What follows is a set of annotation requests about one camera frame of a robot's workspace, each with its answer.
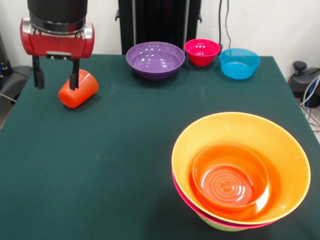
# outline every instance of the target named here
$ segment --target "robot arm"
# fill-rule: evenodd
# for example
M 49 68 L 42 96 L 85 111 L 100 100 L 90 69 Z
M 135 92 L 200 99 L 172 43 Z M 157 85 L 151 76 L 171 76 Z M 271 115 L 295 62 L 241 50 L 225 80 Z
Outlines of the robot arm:
M 71 60 L 70 88 L 79 87 L 80 59 L 92 54 L 95 31 L 86 23 L 88 0 L 27 0 L 30 15 L 20 26 L 22 45 L 32 55 L 34 85 L 43 89 L 40 57 Z

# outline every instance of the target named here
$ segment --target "blue bowl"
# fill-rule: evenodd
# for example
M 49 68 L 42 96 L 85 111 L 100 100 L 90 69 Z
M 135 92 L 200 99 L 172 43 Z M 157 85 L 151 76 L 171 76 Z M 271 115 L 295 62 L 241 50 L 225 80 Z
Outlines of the blue bowl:
M 243 80 L 252 77 L 260 64 L 260 57 L 253 51 L 231 48 L 220 54 L 220 66 L 224 75 Z

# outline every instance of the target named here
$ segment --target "plastic bowl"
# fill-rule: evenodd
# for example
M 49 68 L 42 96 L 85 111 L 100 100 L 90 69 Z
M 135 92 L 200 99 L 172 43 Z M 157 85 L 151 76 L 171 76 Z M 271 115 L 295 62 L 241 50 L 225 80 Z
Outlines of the plastic bowl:
M 220 54 L 220 66 L 224 75 L 243 80 L 252 77 L 260 64 L 260 57 L 253 51 L 231 48 Z
M 224 213 L 251 208 L 268 187 L 267 169 L 253 151 L 237 144 L 219 144 L 201 151 L 192 165 L 192 177 L 201 195 Z
M 182 193 L 182 191 L 180 190 L 179 186 L 177 185 L 177 182 L 175 180 L 175 177 L 172 174 L 172 178 L 173 178 L 173 183 L 174 186 L 177 190 L 177 192 L 179 193 L 180 197 L 182 198 L 182 200 L 202 219 L 206 219 L 207 221 L 210 222 L 210 226 L 220 229 L 220 227 L 225 228 L 223 231 L 228 231 L 228 229 L 230 230 L 236 230 L 238 229 L 239 231 L 241 230 L 246 230 L 246 229 L 257 229 L 257 228 L 262 228 L 264 226 L 270 225 L 273 222 L 268 222 L 265 224 L 256 224 L 256 225 L 245 225 L 245 224 L 235 224 L 235 223 L 230 223 L 230 222 L 226 222 L 226 221 L 222 221 L 219 220 L 217 218 L 214 218 L 210 215 L 208 215 L 207 213 L 201 211 L 199 208 L 197 208 L 195 205 L 193 205 L 186 196 L 184 196 L 184 194 Z
M 235 220 L 234 213 L 222 217 L 210 209 L 199 196 L 192 178 L 197 154 L 223 143 L 250 148 L 268 172 L 268 203 L 245 220 Z M 189 125 L 173 147 L 171 165 L 177 185 L 193 205 L 213 218 L 241 225 L 267 224 L 287 216 L 306 197 L 311 179 L 307 156 L 293 136 L 270 120 L 242 112 L 217 113 Z
M 126 61 L 144 79 L 161 81 L 178 71 L 185 61 L 185 53 L 173 44 L 150 41 L 130 48 Z
M 221 50 L 218 43 L 208 39 L 192 39 L 184 48 L 190 61 L 198 67 L 209 65 Z

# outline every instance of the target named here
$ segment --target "table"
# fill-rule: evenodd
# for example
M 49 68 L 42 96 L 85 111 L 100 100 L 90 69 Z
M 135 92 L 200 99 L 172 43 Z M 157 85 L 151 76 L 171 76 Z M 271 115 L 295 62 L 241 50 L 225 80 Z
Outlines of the table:
M 204 68 L 186 60 L 178 74 L 152 83 L 122 55 L 94 55 L 81 67 L 100 89 L 77 109 L 58 99 L 71 63 L 41 65 L 45 89 L 30 79 L 0 132 L 0 239 L 320 239 L 320 146 L 272 57 L 245 81 L 225 77 L 217 59 Z M 290 216 L 223 232 L 179 197 L 171 176 L 176 138 L 196 119 L 225 111 L 268 118 L 303 146 L 311 186 Z

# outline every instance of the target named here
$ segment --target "orange cup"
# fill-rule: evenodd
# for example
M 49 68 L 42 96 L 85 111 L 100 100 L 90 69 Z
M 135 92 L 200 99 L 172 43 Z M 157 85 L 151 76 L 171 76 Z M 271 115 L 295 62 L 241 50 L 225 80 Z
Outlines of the orange cup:
M 69 81 L 70 80 L 68 79 L 60 89 L 58 96 L 64 105 L 72 109 L 77 108 L 99 89 L 99 85 L 95 77 L 83 69 L 79 70 L 79 88 L 71 90 L 69 87 Z
M 268 173 L 262 160 L 238 144 L 205 148 L 193 162 L 192 177 L 204 199 L 222 213 L 251 208 L 265 196 L 268 187 Z

